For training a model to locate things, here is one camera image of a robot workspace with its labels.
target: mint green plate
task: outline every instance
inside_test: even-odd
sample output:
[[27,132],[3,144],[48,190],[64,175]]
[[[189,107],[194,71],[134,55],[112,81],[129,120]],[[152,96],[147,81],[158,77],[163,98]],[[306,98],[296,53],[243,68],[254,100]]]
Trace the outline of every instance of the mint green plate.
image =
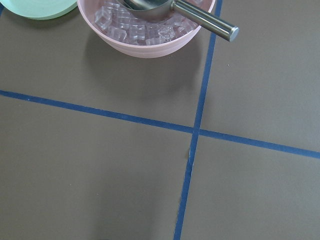
[[0,0],[0,2],[13,13],[36,20],[60,17],[77,6],[76,0]]

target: ice scoop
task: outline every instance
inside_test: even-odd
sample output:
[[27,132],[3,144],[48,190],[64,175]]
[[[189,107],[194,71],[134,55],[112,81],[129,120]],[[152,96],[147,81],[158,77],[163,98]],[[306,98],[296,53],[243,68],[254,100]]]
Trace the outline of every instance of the ice scoop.
[[173,12],[232,42],[239,28],[184,0],[117,0],[133,15],[150,22],[162,21]]

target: bowl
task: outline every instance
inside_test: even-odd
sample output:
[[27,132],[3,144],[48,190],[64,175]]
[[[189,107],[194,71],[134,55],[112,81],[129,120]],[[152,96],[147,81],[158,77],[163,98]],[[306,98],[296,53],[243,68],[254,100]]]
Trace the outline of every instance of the bowl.
[[[92,24],[94,22],[95,12],[98,9],[99,2],[100,0],[77,0],[78,8],[82,17],[90,28],[107,44],[119,52],[132,57],[148,59],[172,54],[185,46],[201,29],[201,26],[198,26],[194,30],[177,39],[157,45],[131,45],[123,43],[106,36],[95,26],[95,24]],[[215,0],[203,0],[202,9],[211,12],[214,4]]]
[[77,6],[76,0],[0,0],[9,11],[35,20],[60,17]]

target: blue tape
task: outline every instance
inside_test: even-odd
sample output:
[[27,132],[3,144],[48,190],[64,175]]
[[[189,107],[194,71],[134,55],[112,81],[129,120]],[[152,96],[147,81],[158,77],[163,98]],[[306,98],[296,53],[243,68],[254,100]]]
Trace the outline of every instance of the blue tape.
[[[215,7],[214,15],[216,15],[218,17],[220,16],[220,13],[221,13],[222,2],[223,2],[222,0],[218,0],[216,7]],[[205,105],[205,100],[206,100],[206,94],[207,94],[207,88],[208,88],[208,83],[209,83],[209,76],[210,76],[212,60],[213,60],[213,56],[214,56],[215,45],[216,45],[216,35],[212,33],[211,37],[210,37],[210,43],[209,43],[209,47],[208,47],[207,56],[206,56],[204,73],[203,73],[203,78],[202,78],[202,83],[201,83],[201,90],[200,90],[198,105],[197,105],[196,114],[195,114],[193,132],[192,132],[191,143],[190,143],[189,158],[188,158],[188,162],[186,164],[186,169],[185,169],[185,173],[184,173],[184,181],[183,181],[182,191],[181,191],[181,200],[180,200],[180,205],[179,205],[178,216],[177,216],[177,221],[176,221],[176,225],[175,225],[173,240],[180,240],[181,239],[182,228],[183,228],[183,223],[184,223],[184,219],[185,219],[187,200],[188,200],[188,195],[189,195],[192,170],[193,170],[193,165],[194,165],[194,161],[195,161],[198,138],[199,138],[199,134],[200,134],[201,120],[202,120],[202,115],[203,115],[203,111],[204,111],[204,105]]]
[[285,152],[289,154],[295,154],[295,155],[301,155],[305,157],[320,159],[320,152],[317,152],[317,151],[305,150],[297,147],[286,146],[286,145],[276,144],[276,143],[267,142],[267,141],[254,140],[246,137],[234,136],[230,134],[220,133],[216,131],[202,130],[202,129],[200,130],[200,135],[214,138],[214,139],[220,139],[220,140],[225,140],[229,142],[240,143],[240,144],[255,146],[259,148],[270,149],[270,150]]
[[4,8],[5,8],[5,6],[3,6],[3,5],[1,4],[1,2],[0,2],[0,16],[1,16],[2,11],[4,10]]
[[107,111],[107,110],[97,109],[89,106],[82,106],[82,105],[67,103],[63,101],[56,101],[56,100],[51,100],[47,98],[31,96],[31,95],[26,95],[26,94],[11,92],[11,91],[0,90],[0,95],[13,98],[13,99],[20,99],[20,100],[33,102],[33,103],[54,106],[58,108],[69,109],[69,110],[74,110],[74,111],[88,113],[88,114],[120,119],[120,120],[155,126],[155,127],[164,128],[164,129],[176,130],[176,131],[189,133],[189,134],[193,132],[193,128],[190,126],[184,126],[184,125],[169,123],[165,121],[152,120],[148,118],[132,116],[128,114]]

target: stainless steel scoop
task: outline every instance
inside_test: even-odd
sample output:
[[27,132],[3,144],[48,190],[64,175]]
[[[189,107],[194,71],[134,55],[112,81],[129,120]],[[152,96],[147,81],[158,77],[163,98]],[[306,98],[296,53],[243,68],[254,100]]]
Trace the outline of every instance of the stainless steel scoop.
[[223,39],[232,42],[239,28],[184,0],[118,0],[133,15],[155,22],[178,12]]

